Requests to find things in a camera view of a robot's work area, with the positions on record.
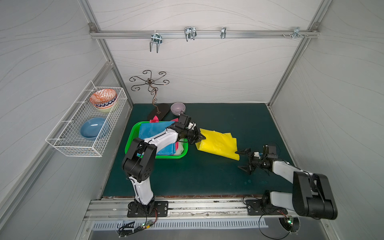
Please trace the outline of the orange patterned bowl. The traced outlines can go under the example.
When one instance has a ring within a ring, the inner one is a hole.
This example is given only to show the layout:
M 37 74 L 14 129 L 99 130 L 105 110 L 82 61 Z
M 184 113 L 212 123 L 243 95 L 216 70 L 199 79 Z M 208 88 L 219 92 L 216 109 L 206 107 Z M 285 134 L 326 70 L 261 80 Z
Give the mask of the orange patterned bowl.
M 97 109 L 104 110 L 111 108 L 118 98 L 118 94 L 113 89 L 102 89 L 90 96 L 90 103 Z

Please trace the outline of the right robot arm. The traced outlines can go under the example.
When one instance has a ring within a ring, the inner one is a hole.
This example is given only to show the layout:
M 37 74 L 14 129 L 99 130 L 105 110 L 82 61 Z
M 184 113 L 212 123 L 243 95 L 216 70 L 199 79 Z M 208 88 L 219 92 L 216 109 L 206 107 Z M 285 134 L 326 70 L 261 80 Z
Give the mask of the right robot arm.
M 248 157 L 248 164 L 238 168 L 251 175 L 255 170 L 265 170 L 284 178 L 292 184 L 292 192 L 265 191 L 257 200 L 254 211 L 266 215 L 295 212 L 301 217 L 335 220 L 338 216 L 336 201 L 327 176 L 299 169 L 279 158 L 277 147 L 263 146 L 262 152 L 250 148 L 236 154 Z

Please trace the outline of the small purple bowl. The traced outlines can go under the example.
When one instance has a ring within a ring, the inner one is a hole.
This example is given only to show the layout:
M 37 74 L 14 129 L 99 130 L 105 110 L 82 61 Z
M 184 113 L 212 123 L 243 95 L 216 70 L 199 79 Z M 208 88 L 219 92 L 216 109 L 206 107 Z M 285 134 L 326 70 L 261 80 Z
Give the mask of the small purple bowl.
M 175 116 L 179 116 L 185 112 L 186 106 L 183 103 L 174 103 L 171 105 L 170 110 Z

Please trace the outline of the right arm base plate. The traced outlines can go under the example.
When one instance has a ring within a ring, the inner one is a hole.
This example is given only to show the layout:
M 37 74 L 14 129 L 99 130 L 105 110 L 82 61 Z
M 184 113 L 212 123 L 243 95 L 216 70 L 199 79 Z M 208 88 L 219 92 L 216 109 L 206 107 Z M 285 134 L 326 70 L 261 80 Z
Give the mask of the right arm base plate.
M 288 215 L 288 211 L 284 208 L 276 207 L 271 203 L 267 203 L 263 200 L 250 199 L 244 200 L 244 204 L 247 207 L 249 216 L 261 216 L 261 215 Z

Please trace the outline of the green plastic basket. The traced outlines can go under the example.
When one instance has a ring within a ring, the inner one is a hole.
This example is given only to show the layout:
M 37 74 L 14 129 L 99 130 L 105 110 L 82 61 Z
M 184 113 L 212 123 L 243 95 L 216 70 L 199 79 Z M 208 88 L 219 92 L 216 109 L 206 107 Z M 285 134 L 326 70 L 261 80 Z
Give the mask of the green plastic basket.
M 131 130 L 129 139 L 125 147 L 125 153 L 130 149 L 133 140 L 144 140 L 150 145 L 155 145 L 156 159 L 181 159 L 185 157 L 189 150 L 188 143 L 184 143 L 185 140 L 181 140 L 179 148 L 175 151 L 175 138 L 177 134 L 172 133 L 169 126 L 173 124 L 173 121 L 165 121 L 159 123 L 150 123 L 149 121 L 142 121 L 136 123 Z

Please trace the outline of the blue bowl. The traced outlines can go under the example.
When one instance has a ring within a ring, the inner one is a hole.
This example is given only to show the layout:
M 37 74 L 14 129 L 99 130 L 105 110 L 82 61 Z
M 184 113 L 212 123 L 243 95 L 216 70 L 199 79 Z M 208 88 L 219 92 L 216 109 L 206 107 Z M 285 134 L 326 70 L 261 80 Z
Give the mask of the blue bowl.
M 104 138 L 110 131 L 110 124 L 105 118 L 93 118 L 80 128 L 80 134 L 86 140 L 94 141 Z

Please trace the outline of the yellow raincoat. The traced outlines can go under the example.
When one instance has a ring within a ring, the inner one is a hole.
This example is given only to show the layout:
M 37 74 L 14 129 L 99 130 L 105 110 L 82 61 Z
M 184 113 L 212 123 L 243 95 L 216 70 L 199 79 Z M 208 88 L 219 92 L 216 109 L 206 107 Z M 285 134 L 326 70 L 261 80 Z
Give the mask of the yellow raincoat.
M 240 160 L 240 155 L 236 154 L 238 151 L 237 139 L 233 138 L 231 133 L 223 134 L 216 131 L 201 129 L 201 134 L 205 139 L 196 143 L 196 147 L 199 151 L 236 161 Z

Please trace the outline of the metal hook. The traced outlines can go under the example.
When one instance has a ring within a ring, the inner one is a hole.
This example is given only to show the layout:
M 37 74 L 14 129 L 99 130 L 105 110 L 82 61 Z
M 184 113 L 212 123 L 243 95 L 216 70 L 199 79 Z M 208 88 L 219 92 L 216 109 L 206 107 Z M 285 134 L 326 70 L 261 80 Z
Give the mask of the metal hook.
M 227 28 L 226 27 L 222 27 L 221 28 L 221 39 L 225 39 L 226 38 L 226 33 L 227 33 Z
M 186 38 L 187 42 L 189 40 L 195 40 L 195 38 L 197 36 L 197 30 L 195 27 L 186 27 L 184 29 L 184 33 L 185 33 L 185 38 Z
M 153 51 L 154 46 L 156 46 L 156 53 L 159 52 L 160 45 L 163 43 L 163 37 L 157 33 L 151 35 L 150 41 L 150 52 Z
M 301 34 L 300 28 L 297 27 L 293 30 L 293 32 L 289 35 L 282 34 L 282 37 L 284 38 L 290 38 L 290 39 L 306 39 L 309 37 L 307 34 Z

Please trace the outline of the pink bunny raincoat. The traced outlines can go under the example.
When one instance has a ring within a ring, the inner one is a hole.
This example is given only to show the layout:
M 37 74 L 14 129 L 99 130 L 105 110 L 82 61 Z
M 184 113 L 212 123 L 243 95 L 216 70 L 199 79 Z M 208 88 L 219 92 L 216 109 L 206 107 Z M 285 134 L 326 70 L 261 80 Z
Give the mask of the pink bunny raincoat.
M 178 120 L 179 119 L 176 118 L 176 119 L 173 119 L 172 121 L 173 122 L 177 122 Z M 150 120 L 150 123 L 159 123 L 159 122 L 160 122 L 160 120 L 159 120 L 159 118 L 157 116 L 154 116 L 154 118 L 152 120 Z M 175 151 L 177 151 L 178 148 L 179 148 L 179 143 L 174 143 L 174 145 L 175 145 Z

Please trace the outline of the aluminium top rail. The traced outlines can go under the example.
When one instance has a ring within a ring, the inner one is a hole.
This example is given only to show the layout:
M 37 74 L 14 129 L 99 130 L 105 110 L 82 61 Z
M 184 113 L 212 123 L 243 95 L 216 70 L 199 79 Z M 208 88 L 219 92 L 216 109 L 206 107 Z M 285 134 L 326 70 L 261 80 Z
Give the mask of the aluminium top rail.
M 225 39 L 290 39 L 282 37 L 289 35 L 293 30 L 227 30 Z M 320 36 L 318 31 L 300 30 L 301 34 L 309 35 L 308 38 Z M 90 33 L 92 39 L 128 39 L 128 40 L 150 40 L 151 35 L 157 33 L 164 40 L 186 39 L 184 31 L 99 31 Z M 221 39 L 221 30 L 203 31 L 197 30 L 197 39 Z

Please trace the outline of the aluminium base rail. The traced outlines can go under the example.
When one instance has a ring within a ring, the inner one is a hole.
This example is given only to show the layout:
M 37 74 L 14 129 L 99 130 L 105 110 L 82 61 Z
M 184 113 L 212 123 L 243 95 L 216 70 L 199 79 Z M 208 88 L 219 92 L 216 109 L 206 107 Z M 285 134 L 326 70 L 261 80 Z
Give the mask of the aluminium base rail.
M 159 220 L 250 218 L 244 200 L 258 199 L 251 196 L 229 198 L 158 198 L 168 201 L 168 216 Z M 133 199 L 102 199 L 91 201 L 85 221 L 153 220 L 154 218 L 128 218 L 128 204 Z

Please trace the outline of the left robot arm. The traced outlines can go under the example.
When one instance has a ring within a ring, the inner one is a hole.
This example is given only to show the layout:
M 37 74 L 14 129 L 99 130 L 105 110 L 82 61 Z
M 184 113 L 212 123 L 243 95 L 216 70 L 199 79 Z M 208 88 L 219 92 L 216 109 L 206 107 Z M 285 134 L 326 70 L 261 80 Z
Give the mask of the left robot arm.
M 133 185 L 137 203 L 149 206 L 155 201 L 150 176 L 154 170 L 156 154 L 183 139 L 189 144 L 206 139 L 200 128 L 191 122 L 191 117 L 185 114 L 181 114 L 177 122 L 153 137 L 133 139 L 123 158 L 122 169 Z

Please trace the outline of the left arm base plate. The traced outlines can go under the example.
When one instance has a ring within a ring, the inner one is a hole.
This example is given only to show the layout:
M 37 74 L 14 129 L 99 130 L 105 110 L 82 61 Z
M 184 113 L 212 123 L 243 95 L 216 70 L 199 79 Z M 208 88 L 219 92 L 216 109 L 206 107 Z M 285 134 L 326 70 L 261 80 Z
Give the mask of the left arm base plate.
M 128 218 L 154 218 L 168 216 L 168 201 L 151 201 L 148 205 L 143 205 L 134 200 L 128 204 Z

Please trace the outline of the brown metal jewelry stand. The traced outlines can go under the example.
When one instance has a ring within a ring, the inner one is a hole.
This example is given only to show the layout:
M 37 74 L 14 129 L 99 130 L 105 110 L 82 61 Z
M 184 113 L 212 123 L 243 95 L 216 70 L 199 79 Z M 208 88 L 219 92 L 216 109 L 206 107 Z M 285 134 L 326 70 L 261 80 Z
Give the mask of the brown metal jewelry stand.
M 153 73 L 151 70 L 144 70 L 143 75 L 145 75 L 146 77 L 142 78 L 139 76 L 133 76 L 129 78 L 129 81 L 131 83 L 135 83 L 131 86 L 131 90 L 134 92 L 138 92 L 141 87 L 148 87 L 147 90 L 152 96 L 151 104 L 154 107 L 154 109 L 148 115 L 148 120 L 153 120 L 154 118 L 157 118 L 159 121 L 161 121 L 170 111 L 169 104 L 159 104 L 157 99 L 159 86 L 166 86 L 170 83 L 169 80 L 165 79 L 167 73 L 164 71 L 158 72 L 158 76 L 155 79 L 153 78 Z

